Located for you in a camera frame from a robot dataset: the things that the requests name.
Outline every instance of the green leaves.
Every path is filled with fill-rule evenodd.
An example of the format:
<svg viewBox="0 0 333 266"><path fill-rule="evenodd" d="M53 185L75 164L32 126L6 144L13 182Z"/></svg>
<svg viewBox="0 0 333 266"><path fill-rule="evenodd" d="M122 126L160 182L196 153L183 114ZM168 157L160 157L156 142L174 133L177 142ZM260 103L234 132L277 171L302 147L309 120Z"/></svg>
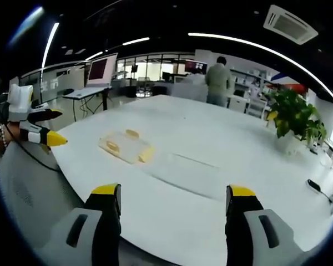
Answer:
<svg viewBox="0 0 333 266"><path fill-rule="evenodd" d="M312 140L326 138L327 132L316 107L307 104L295 91L282 90L272 93L270 102L271 113L277 114L274 118L277 137L285 136L292 130L308 144Z"/></svg>

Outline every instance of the white flower pot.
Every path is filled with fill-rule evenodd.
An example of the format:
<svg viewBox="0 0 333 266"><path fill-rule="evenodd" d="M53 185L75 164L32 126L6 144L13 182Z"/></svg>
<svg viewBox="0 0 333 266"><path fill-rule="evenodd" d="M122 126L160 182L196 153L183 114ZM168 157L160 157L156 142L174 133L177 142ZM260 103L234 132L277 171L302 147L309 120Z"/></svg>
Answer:
<svg viewBox="0 0 333 266"><path fill-rule="evenodd" d="M292 131L281 138L275 137L275 147L278 151L286 155L296 154L302 146L301 141L295 138Z"/></svg>

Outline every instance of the potted plant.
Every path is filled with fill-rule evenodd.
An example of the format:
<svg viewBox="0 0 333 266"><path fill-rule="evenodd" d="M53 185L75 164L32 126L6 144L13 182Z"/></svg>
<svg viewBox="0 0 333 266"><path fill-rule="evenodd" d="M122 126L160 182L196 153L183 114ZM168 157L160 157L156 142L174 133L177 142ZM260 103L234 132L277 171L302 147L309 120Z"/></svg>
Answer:
<svg viewBox="0 0 333 266"><path fill-rule="evenodd" d="M317 109L293 90L281 90L270 95L270 114L277 134L276 145L286 154L298 151L301 142L309 146L325 140L327 132Z"/></svg>

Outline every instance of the air conditioner vent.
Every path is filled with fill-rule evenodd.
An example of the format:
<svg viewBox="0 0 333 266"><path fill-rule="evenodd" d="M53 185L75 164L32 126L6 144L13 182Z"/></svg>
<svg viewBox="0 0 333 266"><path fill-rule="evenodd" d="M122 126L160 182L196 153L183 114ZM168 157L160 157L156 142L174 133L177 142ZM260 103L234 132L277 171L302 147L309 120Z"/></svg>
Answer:
<svg viewBox="0 0 333 266"><path fill-rule="evenodd" d="M275 5L270 6L264 28L297 44L304 44L318 35L318 32L302 19Z"/></svg>

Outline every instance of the black ceiling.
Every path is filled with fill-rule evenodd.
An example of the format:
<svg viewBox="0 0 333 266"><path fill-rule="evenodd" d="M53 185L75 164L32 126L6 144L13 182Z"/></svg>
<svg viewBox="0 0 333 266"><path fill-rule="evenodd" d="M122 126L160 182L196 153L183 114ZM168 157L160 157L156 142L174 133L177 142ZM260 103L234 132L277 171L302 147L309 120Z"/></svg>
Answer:
<svg viewBox="0 0 333 266"><path fill-rule="evenodd" d="M319 35L303 45L297 45L264 29L263 23L271 4L277 4L297 15L314 27ZM24 74L23 70L27 72L28 68L33 70L41 66L45 47L41 42L47 40L47 32L54 21L59 21L60 26L46 65L83 60L105 49L109 49L111 53L118 52L119 56L209 49L267 65L318 93L323 91L321 86L302 70L269 52L231 41L187 35L188 32L213 33L249 40L278 51L303 65L333 90L333 5L327 2L107 0L80 4L50 0L43 3L43 7L46 11L44 17L29 32L28 35L31 36L26 38L27 45L22 48L36 56L31 57L32 61L21 67L20 74ZM123 42L142 37L150 37L150 41L121 47ZM74 54L82 48L86 48L86 51L79 55ZM68 49L73 49L72 55L64 55Z"/></svg>

